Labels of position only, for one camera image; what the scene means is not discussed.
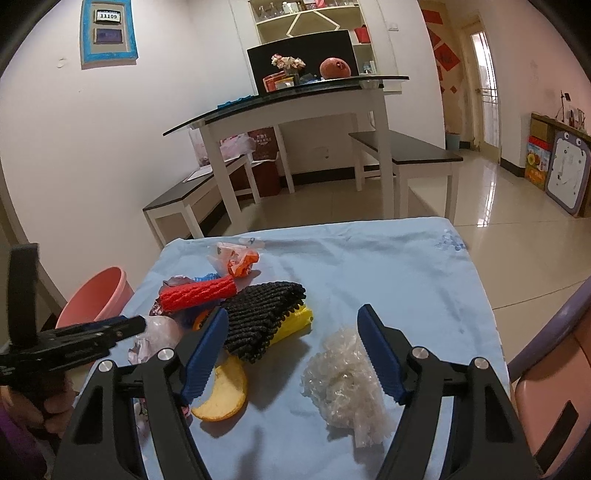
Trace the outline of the left hand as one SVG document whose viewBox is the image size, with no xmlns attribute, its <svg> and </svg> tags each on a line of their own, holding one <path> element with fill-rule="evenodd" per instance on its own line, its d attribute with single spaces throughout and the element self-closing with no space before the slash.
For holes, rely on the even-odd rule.
<svg viewBox="0 0 591 480">
<path fill-rule="evenodd" d="M 41 429 L 62 437 L 74 410 L 76 392 L 67 376 L 59 379 L 50 390 L 54 395 L 45 396 L 43 408 L 39 409 L 22 393 L 8 386 L 2 386 L 1 405 L 17 425 Z"/>
</svg>

